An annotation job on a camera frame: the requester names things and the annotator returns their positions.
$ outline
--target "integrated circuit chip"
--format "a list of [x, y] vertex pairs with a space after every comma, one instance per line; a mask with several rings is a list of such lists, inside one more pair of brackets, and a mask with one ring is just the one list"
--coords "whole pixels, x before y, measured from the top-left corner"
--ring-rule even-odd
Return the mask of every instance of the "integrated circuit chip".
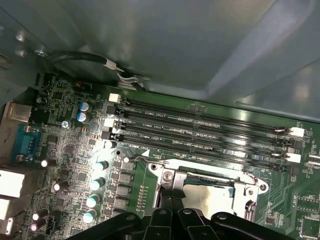
[[97, 101], [94, 104], [94, 109], [101, 110], [103, 107], [104, 107], [104, 104], [102, 102]]
[[127, 211], [124, 210], [124, 209], [114, 208], [111, 217], [113, 218], [113, 217], [115, 217], [115, 216], [118, 216], [118, 215], [123, 214], [123, 213], [126, 213], [126, 212], [127, 212]]
[[125, 197], [116, 197], [114, 200], [114, 207], [115, 208], [120, 208], [120, 209], [125, 209], [127, 208], [129, 199]]
[[55, 143], [56, 144], [58, 142], [58, 136], [49, 135], [47, 140], [48, 140], [49, 143]]
[[129, 192], [130, 192], [130, 187], [123, 184], [119, 184], [116, 190], [116, 194], [123, 195], [123, 196], [128, 196]]
[[76, 234], [79, 234], [79, 233], [81, 233], [81, 232], [82, 232], [82, 230], [77, 229], [77, 228], [74, 228], [74, 229], [72, 230], [72, 236], [74, 236], [74, 235], [76, 235]]
[[115, 192], [115, 191], [117, 191], [117, 186], [115, 186], [115, 185], [109, 185], [109, 186], [108, 186], [108, 189], [109, 189], [110, 191], [112, 191], [112, 192]]
[[96, 145], [96, 140], [89, 139], [89, 145]]
[[104, 214], [104, 215], [107, 215], [107, 216], [111, 216], [112, 210], [110, 210], [110, 209], [105, 209], [105, 210], [103, 211], [103, 214]]
[[113, 204], [113, 203], [115, 202], [115, 199], [114, 199], [113, 197], [107, 196], [107, 197], [105, 198], [105, 201], [106, 201], [107, 203]]
[[82, 181], [82, 182], [86, 181], [86, 177], [87, 177], [87, 174], [85, 174], [85, 173], [80, 172], [78, 174], [78, 180], [79, 181]]
[[133, 178], [132, 174], [121, 172], [119, 177], [119, 182], [130, 184], [132, 182], [132, 178]]
[[320, 221], [311, 217], [302, 219], [300, 236], [305, 239], [319, 239]]
[[64, 148], [64, 153], [66, 154], [72, 154], [74, 152], [74, 146], [66, 145]]
[[122, 162], [121, 169], [127, 171], [133, 171], [136, 164], [134, 162]]
[[62, 94], [62, 92], [56, 92], [54, 94], [54, 99], [56, 100], [62, 100], [64, 98], [64, 95]]
[[64, 203], [65, 203], [65, 200], [61, 199], [61, 198], [58, 198], [55, 202], [55, 206], [56, 207], [59, 207], [59, 208], [63, 208], [64, 207]]

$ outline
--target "wire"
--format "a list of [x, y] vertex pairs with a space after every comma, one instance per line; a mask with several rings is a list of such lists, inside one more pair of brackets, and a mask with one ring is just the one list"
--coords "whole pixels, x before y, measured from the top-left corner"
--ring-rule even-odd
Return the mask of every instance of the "wire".
[[54, 65], [65, 60], [85, 60], [102, 65], [105, 65], [107, 63], [107, 59], [105, 57], [92, 53], [77, 51], [61, 51], [58, 53], [54, 53], [47, 58], [49, 65]]

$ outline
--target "electrolytic capacitor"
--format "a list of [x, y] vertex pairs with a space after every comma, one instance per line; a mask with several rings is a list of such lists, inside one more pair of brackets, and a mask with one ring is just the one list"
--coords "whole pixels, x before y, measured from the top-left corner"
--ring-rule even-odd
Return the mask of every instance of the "electrolytic capacitor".
[[36, 211], [33, 215], [32, 215], [32, 219], [33, 221], [38, 221], [39, 219], [44, 218], [45, 216], [47, 216], [49, 214], [49, 210], [46, 208], [43, 208], [39, 211]]
[[41, 161], [41, 166], [44, 168], [54, 167], [57, 165], [57, 160], [55, 159], [44, 159]]
[[79, 104], [79, 109], [81, 112], [89, 113], [92, 110], [92, 107], [89, 103], [87, 103], [86, 101], [83, 101]]
[[105, 184], [104, 179], [102, 177], [99, 177], [90, 183], [90, 189], [93, 191], [96, 191], [100, 187], [102, 187], [104, 184]]
[[89, 209], [84, 215], [83, 215], [83, 222], [86, 224], [90, 224], [93, 222], [93, 220], [97, 216], [97, 211], [94, 209]]
[[80, 123], [87, 123], [89, 122], [90, 120], [90, 117], [88, 114], [86, 114], [85, 112], [79, 112], [77, 115], [76, 115], [76, 119], [80, 122]]
[[47, 220], [45, 218], [41, 218], [30, 225], [30, 230], [33, 232], [38, 231], [40, 228], [46, 225], [46, 223], [47, 223]]
[[93, 165], [94, 171], [103, 171], [109, 167], [109, 163], [107, 161], [99, 161]]
[[35, 101], [39, 105], [46, 105], [48, 103], [48, 100], [43, 97], [37, 97]]
[[43, 98], [46, 98], [46, 97], [48, 97], [49, 92], [48, 92], [48, 90], [40, 89], [38, 95], [43, 97]]
[[116, 146], [117, 146], [117, 143], [115, 141], [105, 141], [104, 142], [105, 149], [114, 149]]
[[55, 191], [60, 191], [60, 190], [64, 190], [67, 189], [69, 187], [69, 182], [68, 181], [62, 181], [62, 182], [58, 182], [53, 186], [53, 189]]
[[94, 208], [98, 203], [100, 202], [100, 197], [97, 194], [92, 194], [88, 199], [86, 200], [86, 206], [88, 208]]

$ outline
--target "black dimm slot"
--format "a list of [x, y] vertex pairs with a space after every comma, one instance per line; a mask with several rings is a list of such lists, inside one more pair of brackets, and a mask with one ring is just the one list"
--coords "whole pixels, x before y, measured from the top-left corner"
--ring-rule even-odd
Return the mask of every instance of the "black dimm slot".
[[[131, 117], [138, 117], [138, 118], [141, 118], [142, 115], [138, 114], [138, 113], [132, 113], [132, 112], [128, 112], [128, 119], [131, 119]], [[152, 116], [149, 116], [149, 115], [143, 115], [143, 118], [146, 120], [155, 120], [154, 117]], [[170, 119], [163, 119], [162, 117], [159, 117], [161, 120], [162, 123], [168, 123], [168, 124], [177, 124], [177, 121], [175, 120], [170, 120]], [[193, 123], [188, 123], [188, 122], [178, 122], [178, 124], [180, 126], [184, 126], [184, 127], [193, 127], [194, 124]], [[219, 128], [211, 128], [211, 127], [205, 127], [203, 125], [200, 125], [197, 127], [199, 130], [203, 130], [203, 131], [212, 131], [214, 129], [215, 132], [217, 133], [221, 133], [221, 134], [224, 134], [226, 136], [232, 136], [234, 134], [233, 131], [228, 131], [228, 130], [223, 130], [223, 129], [219, 129]], [[274, 138], [267, 138], [267, 137], [262, 137], [262, 136], [256, 136], [256, 135], [250, 135], [250, 134], [247, 134], [247, 133], [243, 133], [243, 132], [237, 132], [237, 134], [240, 134], [242, 140], [249, 140], [249, 141], [252, 141], [252, 142], [257, 142], [257, 140], [255, 138], [258, 138], [258, 139], [261, 139], [261, 141], [264, 141], [264, 142], [270, 142], [272, 144], [272, 142], [274, 143], [275, 142], [275, 139]]]
[[154, 104], [148, 104], [144, 102], [138, 102], [138, 101], [131, 101], [130, 102], [130, 107], [137, 107], [137, 108], [142, 108], [146, 110], [153, 110], [153, 111], [163, 111], [164, 113], [170, 113], [176, 115], [177, 113], [182, 114], [184, 116], [182, 117], [188, 117], [188, 118], [195, 118], [196, 113], [198, 113], [201, 116], [201, 120], [205, 121], [214, 121], [216, 123], [220, 124], [228, 124], [232, 123], [235, 126], [241, 127], [241, 128], [250, 128], [250, 129], [256, 129], [257, 131], [263, 131], [267, 133], [273, 133], [275, 134], [275, 128], [274, 126], [268, 126], [264, 124], [259, 124], [259, 123], [254, 123], [254, 122], [246, 122], [242, 120], [235, 120], [232, 118], [226, 118], [226, 117], [219, 117], [216, 115], [211, 115], [207, 113], [202, 113], [202, 112], [190, 112], [187, 110], [181, 110], [173, 107], [166, 107], [166, 106], [161, 106], [161, 105], [154, 105]]
[[[137, 137], [137, 136], [131, 136], [131, 135], [126, 135], [125, 138], [130, 138], [130, 139], [143, 139], [145, 141], [145, 139], [148, 139], [148, 141], [150, 142], [151, 138], [150, 137], [157, 137], [157, 138], [164, 138], [163, 136], [161, 135], [158, 135], [158, 134], [148, 134], [148, 133], [145, 133], [145, 132], [138, 132], [136, 129], [132, 132], [133, 134], [140, 134], [140, 135], [144, 135], [144, 136], [149, 136], [149, 138], [145, 138], [145, 137]], [[170, 139], [171, 141], [179, 141], [179, 142], [182, 142], [180, 139], [176, 138], [174, 140]], [[185, 145], [176, 145], [176, 144], [171, 144], [170, 142], [165, 142], [165, 141], [157, 141], [156, 144], [159, 144], [159, 145], [165, 145], [165, 146], [169, 146], [169, 147], [174, 147], [174, 148], [179, 148], [181, 151], [185, 151], [185, 152], [190, 152], [190, 149], [186, 149]], [[216, 156], [219, 156], [221, 158], [224, 158], [224, 159], [237, 159], [238, 162], [240, 161], [244, 161], [244, 162], [251, 162], [251, 161], [254, 161], [254, 162], [259, 162], [259, 163], [263, 163], [263, 164], [268, 164], [266, 161], [264, 160], [259, 160], [259, 159], [253, 159], [253, 158], [247, 158], [247, 157], [237, 157], [237, 156], [234, 156], [234, 155], [230, 155], [230, 154], [225, 154], [221, 151], [214, 151], [212, 149], [211, 150], [201, 150], [199, 148], [192, 148], [193, 152], [194, 153], [201, 153], [201, 154], [205, 154], [205, 155], [208, 155], [208, 156], [212, 156], [212, 155], [216, 155]]]
[[197, 156], [200, 158], [206, 158], [206, 159], [211, 159], [213, 161], [228, 161], [230, 163], [234, 163], [234, 164], [242, 164], [244, 166], [250, 166], [250, 167], [256, 167], [256, 168], [264, 168], [264, 169], [269, 169], [269, 170], [274, 170], [274, 171], [283, 171], [284, 166], [282, 164], [279, 163], [273, 163], [270, 162], [268, 163], [256, 163], [256, 161], [248, 161], [246, 162], [245, 160], [237, 160], [237, 159], [224, 159], [223, 157], [216, 157], [216, 156], [211, 156], [211, 155], [207, 155], [207, 154], [203, 154], [203, 153], [198, 153], [198, 152], [188, 152], [185, 151], [184, 149], [177, 149], [176, 147], [174, 147], [173, 149], [168, 149], [167, 147], [171, 147], [169, 144], [165, 146], [163, 145], [158, 145], [158, 144], [150, 144], [150, 143], [146, 143], [145, 141], [139, 140], [139, 139], [135, 139], [135, 138], [124, 138], [123, 140], [124, 143], [127, 144], [132, 144], [132, 145], [138, 145], [141, 147], [146, 147], [146, 148], [151, 148], [151, 149], [159, 149], [159, 150], [163, 150], [163, 151], [169, 151], [169, 152], [174, 152], [174, 153], [179, 153], [179, 154], [187, 154], [187, 155], [193, 155], [193, 156]]
[[[274, 148], [278, 148], [276, 146], [273, 146], [273, 144], [275, 144], [275, 140], [271, 139], [271, 138], [262, 138], [262, 137], [259, 137], [259, 136], [250, 136], [250, 135], [247, 135], [247, 134], [243, 134], [243, 135], [240, 135], [240, 134], [236, 134], [236, 133], [232, 133], [232, 132], [223, 132], [221, 130], [218, 130], [218, 129], [215, 129], [215, 131], [208, 131], [208, 130], [202, 130], [202, 129], [197, 129], [197, 132], [190, 127], [190, 125], [187, 125], [187, 126], [182, 126], [182, 124], [180, 124], [179, 126], [178, 125], [175, 125], [173, 123], [166, 123], [164, 121], [161, 121], [161, 122], [156, 122], [156, 121], [152, 121], [152, 120], [148, 120], [146, 121], [145, 119], [141, 118], [141, 117], [137, 117], [137, 116], [134, 116], [134, 117], [128, 117], [127, 119], [129, 120], [132, 120], [132, 121], [138, 121], [138, 122], [141, 122], [141, 124], [145, 123], [145, 124], [152, 124], [152, 125], [163, 125], [165, 127], [168, 127], [168, 128], [173, 128], [173, 129], [180, 129], [180, 130], [186, 130], [186, 131], [192, 131], [192, 132], [195, 132], [195, 133], [200, 133], [200, 134], [208, 134], [208, 135], [212, 135], [212, 136], [215, 136], [216, 138], [225, 138], [225, 139], [228, 139], [228, 138], [233, 138], [235, 140], [239, 140], [239, 141], [247, 141], [248, 143], [253, 143], [253, 144], [262, 144], [262, 145], [266, 145], [266, 146], [270, 146], [270, 147], [274, 147]], [[166, 133], [172, 133], [172, 134], [179, 134], [178, 132], [175, 132], [175, 131], [166, 131]], [[195, 136], [195, 135], [189, 135], [189, 136], [192, 136], [194, 138], [198, 138], [199, 136]], [[231, 144], [231, 145], [237, 145], [239, 146], [239, 144], [236, 144], [236, 143], [232, 143], [232, 142], [227, 142], [227, 141], [222, 141], [226, 144]]]
[[130, 131], [130, 132], [134, 132], [134, 133], [141, 133], [141, 134], [152, 134], [156, 137], [160, 137], [160, 138], [166, 138], [166, 137], [170, 137], [173, 138], [176, 141], [188, 141], [189, 143], [193, 143], [193, 144], [198, 144], [198, 145], [204, 145], [207, 147], [212, 147], [212, 148], [217, 148], [217, 149], [226, 149], [226, 150], [231, 150], [231, 151], [242, 151], [246, 154], [254, 154], [254, 155], [261, 155], [261, 157], [267, 157], [267, 158], [272, 158], [272, 156], [268, 155], [267, 153], [270, 153], [270, 151], [263, 151], [262, 149], [252, 149], [249, 147], [245, 147], [245, 146], [239, 146], [239, 145], [231, 145], [231, 144], [227, 144], [225, 142], [221, 142], [218, 140], [214, 140], [214, 139], [200, 139], [200, 138], [195, 138], [195, 139], [191, 139], [191, 136], [183, 136], [180, 134], [175, 134], [174, 132], [170, 132], [170, 133], [166, 133], [166, 135], [161, 135], [161, 131], [158, 129], [157, 130], [150, 130], [150, 129], [146, 129], [143, 128], [144, 130], [147, 130], [146, 132], [143, 132], [140, 130], [139, 127], [135, 127], [135, 126], [130, 126], [127, 125], [126, 127], [126, 131]]

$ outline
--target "green circuit board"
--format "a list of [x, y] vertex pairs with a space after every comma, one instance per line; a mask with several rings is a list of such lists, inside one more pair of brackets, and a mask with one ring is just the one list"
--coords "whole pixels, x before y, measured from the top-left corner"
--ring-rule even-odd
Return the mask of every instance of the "green circuit board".
[[[51, 75], [46, 76], [44, 87], [48, 90], [47, 104], [34, 107], [29, 120], [30, 126], [41, 126], [39, 147], [35, 158], [26, 160], [25, 164], [39, 166], [43, 159], [54, 158], [57, 159], [57, 166], [47, 169], [43, 189], [33, 196], [21, 233], [22, 239], [32, 239], [36, 236], [42, 236], [45, 239], [67, 239], [122, 211], [133, 212], [143, 217], [144, 212], [154, 205], [157, 178], [148, 171], [145, 162], [135, 161], [131, 166], [124, 166], [123, 159], [141, 155], [146, 151], [149, 151], [148, 159], [152, 161], [174, 158], [253, 173], [269, 185], [269, 191], [258, 197], [254, 222], [294, 239], [319, 238], [320, 125], [172, 96], [80, 81], [68, 82]], [[129, 102], [147, 104], [144, 108], [161, 107], [150, 107], [149, 111], [135, 112], [133, 104], [119, 104], [119, 108], [128, 113], [135, 112], [140, 116], [128, 121], [136, 128], [126, 128], [118, 132], [128, 137], [126, 140], [117, 142], [116, 147], [112, 149], [106, 149], [106, 141], [102, 139], [102, 134], [109, 131], [104, 122], [110, 118], [110, 115], [106, 114], [107, 107], [112, 106], [108, 101], [110, 93], [119, 94]], [[87, 123], [76, 119], [81, 102], [87, 102], [92, 106], [92, 110], [88, 113], [90, 120]], [[187, 118], [184, 113], [187, 115], [192, 113], [194, 118], [191, 115]], [[266, 153], [277, 148], [281, 149], [274, 146], [270, 146], [269, 150], [265, 150], [266, 153], [262, 154], [249, 152], [246, 158], [250, 161], [243, 164], [235, 162], [232, 156], [227, 158], [225, 152], [221, 154], [230, 160], [222, 159], [220, 155], [213, 157], [206, 155], [203, 149], [198, 152], [193, 151], [191, 149], [199, 148], [201, 144], [193, 141], [193, 145], [185, 144], [184, 146], [181, 138], [185, 132], [178, 132], [178, 130], [184, 128], [185, 123], [199, 121], [203, 116], [217, 116], [224, 120], [229, 118], [241, 123], [249, 122], [264, 126], [303, 128], [305, 129], [304, 137], [294, 137], [296, 146], [292, 147], [294, 153], [301, 155], [301, 161], [286, 165], [283, 159], [267, 156]], [[69, 122], [69, 128], [61, 126], [63, 121]], [[157, 124], [162, 130], [163, 127], [168, 127], [166, 134], [161, 135], [161, 132], [154, 133], [148, 130], [155, 128]], [[196, 128], [193, 126], [185, 129], [192, 132], [198, 127], [199, 124]], [[178, 134], [175, 136], [168, 134], [174, 131]], [[257, 128], [252, 131], [260, 139], [278, 138], [270, 133], [259, 132]], [[152, 137], [159, 137], [162, 142], [158, 140], [155, 142], [151, 140]], [[263, 144], [263, 141], [257, 140], [255, 144], [257, 148], [261, 148], [259, 144]], [[109, 167], [99, 173], [92, 171], [93, 164], [100, 161], [108, 162]], [[272, 170], [267, 167], [270, 164], [286, 165], [286, 171]], [[119, 180], [121, 173], [130, 175], [131, 180], [121, 183]], [[105, 179], [105, 184], [97, 191], [90, 190], [91, 181], [99, 177]], [[69, 181], [67, 191], [51, 191], [52, 183], [57, 179]], [[129, 187], [128, 194], [121, 197], [125, 199], [122, 206], [115, 204], [119, 184]], [[94, 221], [86, 224], [83, 222], [83, 215], [89, 209], [86, 206], [86, 200], [91, 194], [98, 194], [101, 201], [94, 207], [97, 212]], [[41, 208], [48, 208], [50, 212], [56, 211], [58, 227], [55, 231], [47, 231], [45, 227], [37, 232], [30, 231], [32, 213]]]

